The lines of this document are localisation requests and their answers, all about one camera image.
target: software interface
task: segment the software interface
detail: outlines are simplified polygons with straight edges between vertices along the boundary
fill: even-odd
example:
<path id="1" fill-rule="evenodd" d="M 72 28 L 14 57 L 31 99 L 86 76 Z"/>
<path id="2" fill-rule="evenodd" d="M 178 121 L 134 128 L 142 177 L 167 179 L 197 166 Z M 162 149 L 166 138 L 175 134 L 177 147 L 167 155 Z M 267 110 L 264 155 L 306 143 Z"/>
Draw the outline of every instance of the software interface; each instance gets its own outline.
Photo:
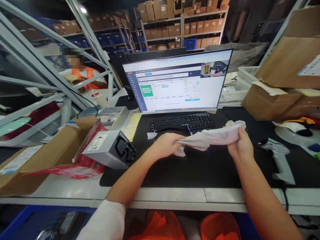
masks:
<path id="1" fill-rule="evenodd" d="M 124 64 L 143 113 L 217 108 L 232 50 Z"/>

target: white garment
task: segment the white garment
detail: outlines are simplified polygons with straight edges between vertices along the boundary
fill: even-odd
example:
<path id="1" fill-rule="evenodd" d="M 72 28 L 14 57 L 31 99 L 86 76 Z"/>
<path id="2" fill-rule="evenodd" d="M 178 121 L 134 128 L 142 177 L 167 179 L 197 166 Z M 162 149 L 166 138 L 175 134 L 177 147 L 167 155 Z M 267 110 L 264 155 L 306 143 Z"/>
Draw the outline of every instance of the white garment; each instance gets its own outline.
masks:
<path id="1" fill-rule="evenodd" d="M 87 78 L 87 70 L 84 69 L 83 71 L 80 71 L 79 72 L 81 73 L 81 76 L 83 77 L 86 77 Z M 69 76 L 69 75 L 72 75 L 72 69 L 71 68 L 68 68 L 66 70 L 63 70 L 61 72 L 59 72 L 62 76 Z M 97 76 L 98 74 L 100 74 L 97 70 L 93 70 L 93 76 Z M 100 77 L 98 78 L 96 81 L 98 82 L 104 82 L 105 84 L 107 84 L 106 80 L 103 78 L 103 77 Z"/>
<path id="2" fill-rule="evenodd" d="M 234 143 L 239 139 L 238 128 L 242 127 L 246 129 L 246 123 L 244 121 L 228 121 L 224 128 L 202 130 L 194 135 L 176 141 L 181 146 L 174 152 L 174 155 L 184 157 L 184 147 L 186 145 L 205 151 L 210 145 L 228 145 Z"/>
<path id="3" fill-rule="evenodd" d="M 126 207 L 121 203 L 103 200 L 77 240 L 119 240 L 124 233 Z"/>

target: black keyboard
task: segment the black keyboard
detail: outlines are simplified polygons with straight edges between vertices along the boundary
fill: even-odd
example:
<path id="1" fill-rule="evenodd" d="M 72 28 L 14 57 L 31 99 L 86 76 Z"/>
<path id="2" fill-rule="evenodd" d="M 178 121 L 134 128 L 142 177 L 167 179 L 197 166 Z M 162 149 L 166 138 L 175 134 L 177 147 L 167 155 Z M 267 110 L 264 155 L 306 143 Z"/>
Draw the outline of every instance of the black keyboard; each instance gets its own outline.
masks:
<path id="1" fill-rule="evenodd" d="M 151 121 L 150 129 L 151 132 L 157 132 L 158 130 L 165 128 L 177 128 L 178 126 L 186 124 L 190 130 L 214 127 L 212 119 L 208 113 L 198 113 L 153 120 Z"/>

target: workbench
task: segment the workbench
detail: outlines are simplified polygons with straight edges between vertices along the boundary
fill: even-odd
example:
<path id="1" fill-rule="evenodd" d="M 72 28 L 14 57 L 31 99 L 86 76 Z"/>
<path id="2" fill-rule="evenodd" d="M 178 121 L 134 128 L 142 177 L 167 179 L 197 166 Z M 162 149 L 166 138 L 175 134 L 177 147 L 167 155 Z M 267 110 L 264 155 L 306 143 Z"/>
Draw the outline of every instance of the workbench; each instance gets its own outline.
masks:
<path id="1" fill-rule="evenodd" d="M 115 106 L 124 89 L 109 102 Z M 110 190 L 99 185 L 101 175 L 87 179 L 71 179 L 49 175 L 33 193 L 23 197 L 0 198 L 2 204 L 55 205 L 97 208 Z M 285 205 L 279 188 L 274 193 Z M 289 214 L 320 215 L 320 188 L 288 188 Z M 240 188 L 141 188 L 131 208 L 174 209 L 193 211 L 247 212 Z"/>

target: person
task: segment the person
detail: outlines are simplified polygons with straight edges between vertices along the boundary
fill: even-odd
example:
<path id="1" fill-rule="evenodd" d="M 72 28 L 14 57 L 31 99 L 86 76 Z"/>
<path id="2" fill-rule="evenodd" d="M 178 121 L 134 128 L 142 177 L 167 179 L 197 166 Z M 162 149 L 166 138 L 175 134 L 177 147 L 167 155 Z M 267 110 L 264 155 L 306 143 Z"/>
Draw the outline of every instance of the person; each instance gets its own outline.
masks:
<path id="1" fill-rule="evenodd" d="M 257 165 L 248 134 L 242 128 L 238 129 L 238 133 L 240 139 L 228 145 L 228 151 L 239 174 L 248 212 L 261 238 L 267 240 L 303 239 Z M 182 138 L 184 137 L 174 133 L 160 136 L 113 185 L 105 200 L 81 230 L 77 240 L 122 239 L 126 207 L 134 199 L 149 168 L 159 159 L 174 153 L 180 146 L 175 142 Z M 200 226 L 201 238 L 203 240 L 240 239 L 239 233 L 234 234 L 233 232 L 227 236 L 224 236 L 223 232 L 213 236 L 213 230 L 225 231 L 224 225 L 228 224 L 232 218 L 229 215 L 217 213 L 206 217 Z M 130 237 L 130 240 L 186 239 L 172 211 L 150 210 L 146 219 L 145 230 L 141 234 Z"/>
<path id="2" fill-rule="evenodd" d="M 62 48 L 62 55 L 65 56 L 68 65 L 71 67 L 59 72 L 62 76 L 77 75 L 79 81 L 84 81 L 100 74 L 98 70 L 86 67 L 84 65 L 83 55 L 72 50 L 71 48 Z M 104 77 L 100 77 L 97 80 L 85 85 L 84 88 L 86 90 L 106 89 L 108 88 L 108 85 Z"/>

